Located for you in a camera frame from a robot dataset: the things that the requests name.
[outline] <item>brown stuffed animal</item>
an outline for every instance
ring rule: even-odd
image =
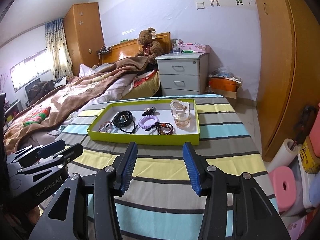
[[[155,31],[154,28],[149,28],[145,31],[141,31],[138,38],[138,44],[142,45],[142,51],[136,54],[138,56],[148,56],[148,62],[155,65],[155,58],[164,54],[163,49],[158,41],[152,40],[151,33]]]

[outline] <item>corner cabinet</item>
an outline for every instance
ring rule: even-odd
[[[98,64],[96,51],[104,45],[98,3],[74,4],[63,19],[63,26],[73,75],[78,76],[80,64]]]
[[[262,157],[294,139],[304,106],[320,102],[320,26],[304,0],[256,0],[261,27],[257,97]]]

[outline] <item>window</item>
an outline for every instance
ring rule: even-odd
[[[52,68],[52,58],[47,49],[26,58],[10,69],[14,90],[17,92],[24,85],[49,71]]]

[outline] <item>wardrobe handle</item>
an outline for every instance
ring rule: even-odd
[[[265,14],[266,14],[266,15],[268,15],[268,11],[267,11],[267,5],[266,5],[266,3],[264,3],[264,4],[263,4],[263,7],[264,7],[264,12],[265,12]]]

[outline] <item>pink tissue box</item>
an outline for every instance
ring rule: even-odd
[[[189,44],[189,43],[180,43],[179,47],[182,50],[193,50],[202,53],[210,53],[209,45],[204,44]]]

